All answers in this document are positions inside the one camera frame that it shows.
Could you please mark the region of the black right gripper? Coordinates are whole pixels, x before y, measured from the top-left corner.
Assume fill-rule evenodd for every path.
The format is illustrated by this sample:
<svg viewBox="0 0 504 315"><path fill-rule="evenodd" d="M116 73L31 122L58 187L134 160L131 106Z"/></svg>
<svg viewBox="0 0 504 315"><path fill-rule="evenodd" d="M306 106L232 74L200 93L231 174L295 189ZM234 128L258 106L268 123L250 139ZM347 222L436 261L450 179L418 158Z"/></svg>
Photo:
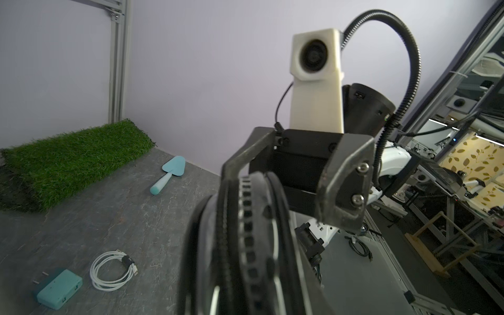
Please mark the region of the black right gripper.
<svg viewBox="0 0 504 315"><path fill-rule="evenodd" d="M256 127L222 166L221 181L249 172L274 173L289 209L349 232L361 229L372 180L375 141L369 135Z"/></svg>

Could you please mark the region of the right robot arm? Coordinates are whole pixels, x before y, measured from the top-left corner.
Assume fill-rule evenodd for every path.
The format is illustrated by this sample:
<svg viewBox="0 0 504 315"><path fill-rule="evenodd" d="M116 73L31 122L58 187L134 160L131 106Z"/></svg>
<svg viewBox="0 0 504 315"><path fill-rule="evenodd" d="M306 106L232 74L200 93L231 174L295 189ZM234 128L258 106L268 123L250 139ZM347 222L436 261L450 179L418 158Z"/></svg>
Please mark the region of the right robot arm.
<svg viewBox="0 0 504 315"><path fill-rule="evenodd" d="M364 23L379 21L402 40L410 77L399 107L378 106L375 91L342 86L340 56ZM412 104L421 78L421 55L408 27L394 14L373 9L339 33L333 29L298 34L291 55L293 83L289 129L256 127L222 168L217 204L217 250L223 269L238 263L234 242L238 218L259 208L239 172L250 164L270 180L282 209L325 224L354 230L362 222L369 189L385 174L387 139Z"/></svg>

